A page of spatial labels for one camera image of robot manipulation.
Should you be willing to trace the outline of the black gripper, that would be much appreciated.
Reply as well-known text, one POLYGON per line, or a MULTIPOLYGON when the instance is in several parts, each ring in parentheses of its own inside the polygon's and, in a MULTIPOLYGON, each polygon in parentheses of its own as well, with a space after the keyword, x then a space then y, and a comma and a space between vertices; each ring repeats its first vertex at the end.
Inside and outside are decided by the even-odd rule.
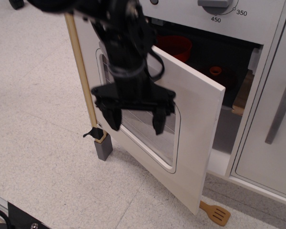
POLYGON ((153 82, 131 86, 123 83, 109 83, 91 89, 96 106, 110 128, 119 131, 122 123, 122 110, 139 110, 153 112, 153 127, 156 135, 164 131, 166 114, 175 112, 176 93, 153 82))

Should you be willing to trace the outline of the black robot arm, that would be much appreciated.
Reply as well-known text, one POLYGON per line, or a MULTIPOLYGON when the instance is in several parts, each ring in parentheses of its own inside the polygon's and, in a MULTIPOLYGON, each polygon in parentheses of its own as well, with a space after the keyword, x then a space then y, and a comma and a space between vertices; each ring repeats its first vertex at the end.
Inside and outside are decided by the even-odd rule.
POLYGON ((152 47, 155 30, 146 20, 137 0, 33 0, 47 13, 69 13, 90 21, 101 41, 113 83, 94 87, 95 105, 113 130, 119 130, 122 110, 149 111, 157 135, 164 130, 167 116, 175 112, 174 91, 158 86, 164 70, 150 75, 147 56, 161 57, 152 47))

